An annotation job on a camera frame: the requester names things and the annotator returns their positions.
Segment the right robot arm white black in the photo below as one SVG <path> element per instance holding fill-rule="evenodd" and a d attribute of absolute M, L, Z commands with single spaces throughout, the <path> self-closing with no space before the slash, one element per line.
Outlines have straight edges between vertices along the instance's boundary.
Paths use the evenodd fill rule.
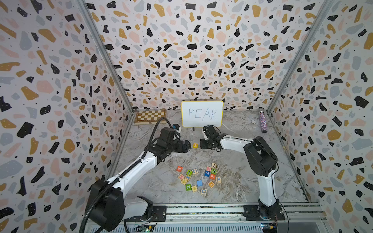
<path fill-rule="evenodd" d="M 204 126 L 201 149 L 234 150 L 246 155 L 252 171 L 257 175 L 259 199 L 257 213 L 263 220 L 271 220 L 281 211 L 275 193 L 274 174 L 278 169 L 278 159 L 264 138 L 258 136 L 244 139 L 223 134 L 213 125 Z"/>

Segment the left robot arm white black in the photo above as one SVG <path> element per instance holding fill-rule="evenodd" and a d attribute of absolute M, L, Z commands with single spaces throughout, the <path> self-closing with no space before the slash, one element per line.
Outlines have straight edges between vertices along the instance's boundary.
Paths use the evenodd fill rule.
<path fill-rule="evenodd" d="M 99 225 L 99 230 L 114 230 L 122 221 L 136 218 L 139 221 L 153 219 L 153 202 L 144 196 L 126 199 L 129 190 L 148 171 L 163 162 L 173 152 L 187 153 L 190 142 L 181 140 L 181 127 L 177 124 L 165 127 L 160 136 L 151 138 L 141 155 L 123 171 L 107 181 L 96 181 L 89 192 L 85 215 L 79 231 L 85 231 L 88 220 Z"/>

